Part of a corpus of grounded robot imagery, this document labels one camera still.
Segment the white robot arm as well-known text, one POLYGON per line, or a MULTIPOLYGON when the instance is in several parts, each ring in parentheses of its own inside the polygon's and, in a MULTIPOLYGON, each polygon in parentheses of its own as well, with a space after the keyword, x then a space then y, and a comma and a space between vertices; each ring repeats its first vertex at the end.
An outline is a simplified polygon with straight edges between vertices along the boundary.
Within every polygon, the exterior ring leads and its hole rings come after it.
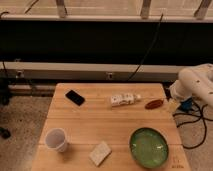
POLYGON ((184 102, 196 95, 213 108, 213 64, 206 63, 181 69, 169 90, 171 97, 178 102, 184 102))

